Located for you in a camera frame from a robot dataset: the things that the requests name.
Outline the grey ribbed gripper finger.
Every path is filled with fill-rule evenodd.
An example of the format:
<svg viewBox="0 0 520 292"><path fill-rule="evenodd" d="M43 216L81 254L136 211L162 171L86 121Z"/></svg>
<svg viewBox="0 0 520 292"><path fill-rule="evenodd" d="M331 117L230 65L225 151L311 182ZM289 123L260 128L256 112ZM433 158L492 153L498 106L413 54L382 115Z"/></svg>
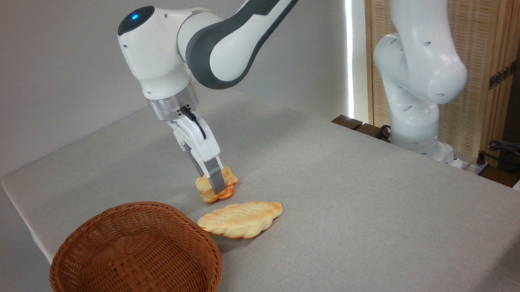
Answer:
<svg viewBox="0 0 520 292"><path fill-rule="evenodd" d="M207 162L201 161L202 174L205 175L206 179L210 182L213 193L215 194L221 193L227 188L222 173L223 165L218 158L219 157L215 156Z"/></svg>
<svg viewBox="0 0 520 292"><path fill-rule="evenodd" d="M197 169L197 172L199 174L199 177L203 177L205 174L203 172L203 169L201 168L200 166L200 163L197 161L196 157L194 157L193 153L192 153L192 149L191 148L188 148L186 149L186 153L187 155L190 157L190 160L192 161L192 163L194 164L195 168Z"/></svg>

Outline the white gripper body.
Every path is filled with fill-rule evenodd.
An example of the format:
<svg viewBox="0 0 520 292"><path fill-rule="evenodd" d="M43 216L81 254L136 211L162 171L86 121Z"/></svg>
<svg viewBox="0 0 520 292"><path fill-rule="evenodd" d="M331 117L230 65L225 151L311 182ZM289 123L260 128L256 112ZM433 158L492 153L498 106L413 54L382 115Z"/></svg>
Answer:
<svg viewBox="0 0 520 292"><path fill-rule="evenodd" d="M201 115L195 117L195 121L181 117L178 120L168 121L168 124L181 147L186 149L189 146L201 165L201 161L207 162L215 156L219 157L220 148L208 123Z"/></svg>

